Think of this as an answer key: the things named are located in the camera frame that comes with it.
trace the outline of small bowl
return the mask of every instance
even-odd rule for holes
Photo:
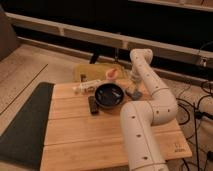
[[[96,103],[104,109],[111,109],[119,105],[123,98],[123,90],[114,83],[102,84],[95,91]]]

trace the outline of remote control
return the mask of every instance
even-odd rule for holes
[[[89,108],[90,108],[90,113],[92,115],[98,114],[98,105],[95,101],[94,96],[89,96],[88,97],[88,102],[89,102]]]

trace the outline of wooden tabletop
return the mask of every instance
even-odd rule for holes
[[[130,82],[119,80],[126,88]],[[99,110],[92,116],[87,97],[75,94],[79,83],[56,84],[49,112],[41,170],[93,170],[128,165],[120,127],[120,109]],[[147,90],[142,85],[143,97]],[[191,150],[176,121],[153,127],[154,135],[166,160],[190,157]]]

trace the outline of black cable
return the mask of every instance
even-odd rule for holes
[[[196,146],[196,144],[194,144],[192,141],[190,141],[190,140],[187,140],[187,141],[188,141],[190,144]],[[201,152],[203,152],[204,154],[207,155],[207,152],[206,152],[204,149],[202,149],[202,148],[200,148],[200,147],[198,147],[198,149],[199,149]]]
[[[180,107],[186,112],[186,114],[187,114],[187,119],[186,119],[186,121],[180,122],[180,123],[178,123],[178,124],[179,124],[179,125],[185,125],[185,124],[187,124],[187,123],[190,121],[190,113],[189,113],[189,111],[188,111],[182,104],[178,104],[178,106],[180,106]]]
[[[182,159],[182,160],[183,160],[183,164],[186,166],[187,171],[190,171],[189,165],[188,165],[188,163],[186,162],[186,160],[185,160],[185,159]]]
[[[200,5],[203,5],[204,1],[205,1],[205,0],[202,0],[202,2],[201,2],[201,4],[200,4]]]
[[[181,99],[181,98],[176,98],[176,99],[179,100],[179,101],[182,101],[182,102],[188,104],[189,106],[191,106],[192,108],[194,108],[194,105],[191,104],[190,102],[188,102],[187,100],[184,100],[184,99]]]
[[[197,102],[197,107],[196,107],[197,110],[200,109],[200,103],[202,102],[202,100],[207,98],[207,97],[212,97],[212,96],[208,94],[208,95],[205,95],[205,96],[203,96],[199,99],[199,101]]]
[[[197,129],[196,129],[197,131],[200,129],[201,121],[200,121],[199,125],[197,126]],[[189,139],[193,138],[194,136],[195,136],[195,132],[192,135],[190,135],[189,137],[187,137],[186,140],[189,140]]]
[[[197,120],[196,120],[196,117],[194,116],[194,129],[195,129],[195,147],[196,147],[196,157],[197,157],[197,168],[198,168],[198,171],[200,170],[200,158],[199,158],[199,150],[198,150],[198,138],[197,138]]]
[[[208,83],[209,85],[209,91],[205,89],[205,84]],[[213,93],[212,93],[212,84],[211,82],[208,80],[208,81],[204,81],[201,83],[201,89],[207,93],[207,94],[210,94],[211,96],[213,96]]]
[[[205,162],[203,171],[206,171],[207,164],[208,164],[208,157],[206,157],[206,162]]]

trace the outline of cable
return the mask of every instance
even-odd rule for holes
[[[181,98],[176,98],[176,99],[179,100],[179,101],[182,101],[182,102],[188,104],[189,106],[191,106],[192,108],[194,108],[193,104],[191,104],[191,103],[188,102],[187,100],[184,100],[184,99],[181,99]]]
[[[188,165],[188,167],[189,167],[189,165],[192,165],[192,166],[194,166],[194,167],[198,167],[195,163],[193,163],[193,162],[190,162],[190,161],[186,161],[186,164]],[[183,171],[183,166],[186,166],[185,165],[185,163],[182,163],[181,165],[180,165],[180,167],[179,167],[179,170],[180,171]]]
[[[197,120],[196,120],[196,117],[194,116],[194,129],[195,129],[195,147],[196,147],[196,157],[197,157],[197,168],[198,168],[198,171],[200,170],[200,158],[199,158],[199,150],[198,150],[198,138],[197,138]]]
[[[188,165],[188,163],[186,162],[186,160],[183,158],[182,161],[183,161],[183,163],[181,164],[181,171],[183,170],[183,166],[184,166],[184,165],[186,166],[187,171],[190,171],[189,165]]]
[[[212,97],[211,95],[205,95],[203,97],[201,97],[198,102],[197,102],[197,107],[196,109],[199,110],[200,109],[200,103],[202,102],[203,99],[207,98],[207,97]]]
[[[204,1],[205,1],[205,0],[202,0],[202,2],[201,2],[201,4],[200,4],[200,5],[203,5]]]
[[[194,144],[192,141],[190,141],[190,140],[187,140],[187,141],[188,141],[190,144],[196,146],[196,144]],[[198,149],[199,149],[201,152],[203,152],[204,154],[207,155],[207,152],[206,152],[204,149],[202,149],[202,148],[200,148],[200,147],[198,147]]]
[[[206,157],[206,162],[205,162],[203,171],[206,171],[207,164],[208,164],[208,157]]]
[[[180,122],[180,123],[178,123],[178,124],[179,124],[179,125],[185,125],[185,124],[187,124],[187,123],[190,121],[190,113],[189,113],[189,111],[188,111],[182,104],[178,104],[178,106],[180,106],[180,107],[186,112],[186,114],[187,114],[187,119],[186,119],[186,121]]]
[[[205,87],[204,87],[204,85],[205,85],[206,83],[209,84],[209,91],[206,90]],[[202,89],[205,93],[210,94],[211,96],[213,96],[213,93],[212,93],[212,84],[211,84],[211,82],[210,82],[209,80],[204,81],[204,82],[201,83],[201,89]]]

